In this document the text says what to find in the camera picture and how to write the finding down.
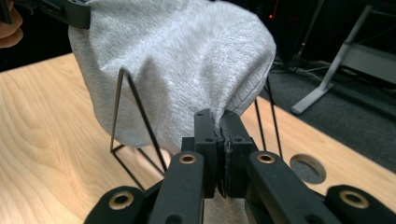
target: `finger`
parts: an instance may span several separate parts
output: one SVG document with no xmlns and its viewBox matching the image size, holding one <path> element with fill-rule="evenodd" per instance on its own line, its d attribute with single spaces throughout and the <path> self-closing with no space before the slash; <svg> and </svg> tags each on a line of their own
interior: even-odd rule
<svg viewBox="0 0 396 224">
<path fill-rule="evenodd" d="M 12 24 L 0 22 L 0 38 L 14 34 L 22 25 L 22 17 L 15 8 L 11 9 L 10 14 L 12 18 Z"/>
<path fill-rule="evenodd" d="M 14 6 L 14 2 L 8 1 L 8 9 L 11 10 Z"/>
<path fill-rule="evenodd" d="M 0 38 L 0 48 L 12 47 L 18 44 L 18 42 L 20 42 L 22 38 L 23 38 L 23 31 L 21 30 L 21 28 L 18 28 L 14 34 L 4 38 Z"/>
</svg>

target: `gray cloth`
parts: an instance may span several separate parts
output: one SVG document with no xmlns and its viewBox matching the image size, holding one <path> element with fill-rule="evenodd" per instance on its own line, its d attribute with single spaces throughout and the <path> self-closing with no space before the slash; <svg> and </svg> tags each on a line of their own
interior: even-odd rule
<svg viewBox="0 0 396 224">
<path fill-rule="evenodd" d="M 91 0 L 87 4 L 92 8 L 91 29 L 70 28 L 69 37 L 96 118 L 110 133 L 118 72 L 124 67 L 161 148 L 173 154 L 180 151 L 182 137 L 194 135 L 197 111 L 210 108 L 216 127 L 225 109 L 241 115 L 261 92 L 275 57 L 274 40 L 262 22 L 225 2 Z M 131 147 L 151 144 L 127 82 L 116 139 Z M 240 206 L 220 197 L 205 201 L 205 223 L 244 223 Z"/>
</svg>

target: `gray carpet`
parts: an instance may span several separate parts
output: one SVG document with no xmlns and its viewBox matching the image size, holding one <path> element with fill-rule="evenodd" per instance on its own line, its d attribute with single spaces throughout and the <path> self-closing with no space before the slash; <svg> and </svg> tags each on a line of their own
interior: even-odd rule
<svg viewBox="0 0 396 224">
<path fill-rule="evenodd" d="M 314 65 L 304 65 L 307 69 Z M 326 69 L 315 72 L 323 78 Z M 274 102 L 290 112 L 320 83 L 275 66 L 269 75 Z M 396 173 L 396 87 L 337 74 L 332 89 L 296 118 Z M 269 99 L 267 91 L 261 96 Z"/>
</svg>

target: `wire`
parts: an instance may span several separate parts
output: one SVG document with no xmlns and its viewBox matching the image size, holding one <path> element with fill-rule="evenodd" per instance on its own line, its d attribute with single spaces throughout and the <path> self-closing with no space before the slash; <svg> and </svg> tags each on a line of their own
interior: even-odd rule
<svg viewBox="0 0 396 224">
<path fill-rule="evenodd" d="M 390 28 L 388 28 L 387 30 L 385 30 L 385 31 L 383 31 L 383 32 L 381 32 L 381 33 L 379 33 L 379 34 L 377 34 L 377 35 L 373 35 L 372 37 L 369 37 L 369 38 L 367 38 L 367 39 L 363 39 L 362 41 L 359 41 L 357 44 L 361 44 L 361 43 L 367 42 L 367 41 L 369 41 L 369 40 L 375 39 L 375 38 L 377 38 L 377 37 L 379 37 L 379 36 L 381 36 L 381 35 L 384 35 L 384 34 L 386 34 L 387 32 L 393 30 L 395 27 L 396 27 L 396 25 L 393 25 L 393 26 L 391 26 Z"/>
<path fill-rule="evenodd" d="M 273 97 L 272 97 L 272 93 L 271 93 L 271 86 L 270 86 L 270 79 L 269 78 L 267 78 L 266 85 L 268 86 L 268 94 L 269 94 L 269 97 L 270 97 L 271 112 L 272 112 L 272 116 L 273 116 L 273 119 L 274 119 L 274 126 L 275 126 L 275 132 L 276 132 L 276 141 L 277 141 L 277 147 L 279 149 L 279 156 L 280 156 L 280 158 L 283 159 L 282 147 L 280 145 L 279 131 L 278 131 L 278 128 L 277 128 L 276 114 L 275 114 L 275 109 L 274 109 L 275 105 L 274 105 L 274 101 L 273 101 Z"/>
<path fill-rule="evenodd" d="M 259 121 L 260 134 L 262 135 L 262 147 L 264 151 L 267 151 L 264 139 L 264 130 L 262 129 L 262 117 L 260 116 L 259 102 L 257 102 L 257 99 L 254 100 L 254 106 L 256 108 L 257 120 Z"/>
<path fill-rule="evenodd" d="M 167 171 L 167 167 L 165 164 L 165 161 L 163 159 L 163 154 L 160 151 L 160 146 L 158 145 L 157 142 L 157 138 L 154 135 L 154 132 L 151 129 L 151 126 L 149 124 L 149 118 L 146 115 L 146 112 L 143 108 L 142 102 L 140 101 L 140 97 L 137 94 L 137 89 L 134 85 L 134 81 L 132 80 L 131 76 L 128 73 L 125 73 L 125 75 L 127 75 L 127 81 L 129 83 L 129 86 L 131 87 L 131 91 L 134 94 L 134 99 L 136 100 L 136 104 L 139 108 L 140 114 L 142 115 L 143 121 L 145 121 L 146 124 L 146 128 L 148 129 L 148 134 L 151 138 L 152 144 L 154 145 L 155 151 L 157 152 L 157 156 L 160 159 L 161 165 L 163 166 L 163 171 L 166 172 Z"/>
</svg>

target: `light wood surface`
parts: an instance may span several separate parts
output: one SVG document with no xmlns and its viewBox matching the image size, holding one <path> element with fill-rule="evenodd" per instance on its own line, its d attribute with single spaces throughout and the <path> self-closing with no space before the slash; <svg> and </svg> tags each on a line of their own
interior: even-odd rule
<svg viewBox="0 0 396 224">
<path fill-rule="evenodd" d="M 270 107 L 260 101 L 260 109 L 267 148 L 277 152 Z M 326 181 L 310 188 L 352 185 L 396 211 L 395 174 L 280 109 L 276 117 L 285 161 L 304 153 L 326 169 Z M 243 121 L 262 148 L 253 107 Z M 109 141 L 72 54 L 0 74 L 0 223 L 81 223 L 105 192 L 135 186 Z M 161 179 L 137 165 L 140 155 L 121 153 L 145 187 Z"/>
</svg>

